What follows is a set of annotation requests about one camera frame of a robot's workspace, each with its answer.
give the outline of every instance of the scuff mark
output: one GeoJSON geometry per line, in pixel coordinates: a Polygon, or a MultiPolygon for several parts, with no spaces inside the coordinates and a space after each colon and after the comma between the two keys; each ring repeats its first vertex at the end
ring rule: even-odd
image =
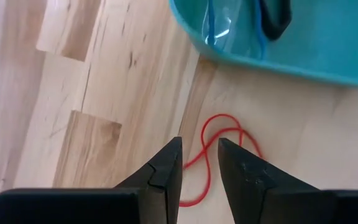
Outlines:
{"type": "Polygon", "coordinates": [[[52,131],[55,129],[55,126],[56,126],[56,124],[57,124],[57,120],[59,119],[60,110],[62,109],[62,107],[63,107],[63,105],[65,104],[65,102],[66,102],[66,100],[67,100],[67,98],[68,98],[69,95],[70,95],[70,94],[67,94],[67,95],[64,97],[63,101],[60,103],[60,105],[59,105],[59,107],[58,107],[58,109],[57,109],[57,114],[56,114],[55,119],[54,119],[53,124],[52,124],[52,131]]]}
{"type": "Polygon", "coordinates": [[[132,60],[133,60],[133,53],[130,52],[129,53],[129,66],[128,66],[128,69],[130,69],[132,67],[132,60]]]}
{"type": "Polygon", "coordinates": [[[67,5],[67,12],[70,11],[71,9],[71,1],[68,2],[68,5],[67,5]]]}
{"type": "Polygon", "coordinates": [[[49,135],[49,139],[51,139],[52,137],[54,137],[56,134],[58,134],[60,131],[63,131],[65,128],[67,128],[67,124],[64,125],[63,127],[59,128],[58,130],[52,132],[50,135],[49,135]]]}
{"type": "Polygon", "coordinates": [[[125,22],[124,25],[122,25],[121,35],[124,35],[124,30],[125,30],[125,22]]]}

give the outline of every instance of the red string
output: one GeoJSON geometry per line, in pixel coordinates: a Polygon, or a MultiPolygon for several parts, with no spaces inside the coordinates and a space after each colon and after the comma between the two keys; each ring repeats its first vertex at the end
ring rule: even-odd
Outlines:
{"type": "Polygon", "coordinates": [[[263,158],[262,152],[260,151],[260,147],[258,142],[255,140],[255,138],[245,129],[243,129],[240,125],[240,122],[233,116],[229,115],[229,114],[217,114],[214,115],[210,118],[208,118],[204,125],[203,128],[201,129],[201,145],[202,145],[202,150],[197,154],[196,157],[194,157],[194,159],[192,159],[190,162],[187,162],[183,168],[183,170],[186,170],[187,168],[191,167],[193,164],[195,164],[197,161],[199,161],[203,156],[205,157],[205,163],[206,163],[206,168],[207,168],[207,180],[206,180],[206,184],[204,186],[204,190],[202,191],[202,193],[197,196],[196,198],[194,198],[193,200],[189,200],[189,201],[180,201],[179,206],[181,207],[191,207],[194,205],[197,205],[198,203],[200,203],[205,196],[207,195],[209,188],[211,187],[211,166],[209,164],[209,159],[208,159],[208,149],[211,147],[211,145],[215,142],[215,140],[217,140],[217,138],[223,134],[223,133],[227,133],[227,132],[232,132],[232,131],[237,131],[239,133],[239,145],[242,146],[242,138],[243,135],[245,135],[247,138],[249,138],[249,140],[251,141],[251,143],[254,145],[255,151],[257,153],[257,155],[260,158],[263,158]],[[226,118],[230,118],[232,119],[235,124],[236,127],[235,128],[222,128],[219,131],[217,131],[215,134],[212,135],[212,137],[209,139],[209,141],[205,144],[204,141],[204,132],[206,127],[208,126],[208,124],[215,118],[218,117],[226,117],[226,118]]]}

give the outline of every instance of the wooden floor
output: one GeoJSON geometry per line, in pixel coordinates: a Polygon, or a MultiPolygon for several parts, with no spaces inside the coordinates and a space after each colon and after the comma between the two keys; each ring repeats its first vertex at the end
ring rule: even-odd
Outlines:
{"type": "MultiPolygon", "coordinates": [[[[0,191],[114,187],[177,135],[187,161],[216,113],[290,174],[358,189],[358,88],[199,57],[168,1],[0,0],[0,191]]],[[[216,154],[211,191],[179,223],[233,223],[216,154]]],[[[184,173],[183,199],[205,173],[184,173]]]]}

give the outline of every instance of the plastic basin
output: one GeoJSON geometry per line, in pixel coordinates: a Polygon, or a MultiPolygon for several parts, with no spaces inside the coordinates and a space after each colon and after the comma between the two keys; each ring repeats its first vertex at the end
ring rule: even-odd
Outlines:
{"type": "MultiPolygon", "coordinates": [[[[266,0],[272,13],[278,0],[266,0]]],[[[358,1],[292,1],[292,22],[265,57],[254,27],[251,0],[213,0],[215,45],[208,36],[208,0],[170,0],[178,23],[201,54],[325,82],[358,85],[358,1]]]]}

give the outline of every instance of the blue cord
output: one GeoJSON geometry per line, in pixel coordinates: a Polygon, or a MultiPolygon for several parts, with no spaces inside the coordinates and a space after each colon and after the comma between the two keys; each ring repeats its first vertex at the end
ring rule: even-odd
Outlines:
{"type": "Polygon", "coordinates": [[[215,13],[213,7],[213,0],[208,0],[208,44],[210,46],[215,45],[215,13]]]}
{"type": "Polygon", "coordinates": [[[262,13],[260,9],[260,0],[254,0],[255,4],[255,29],[256,35],[260,45],[260,59],[265,58],[265,51],[266,51],[266,38],[262,31],[262,13]]]}

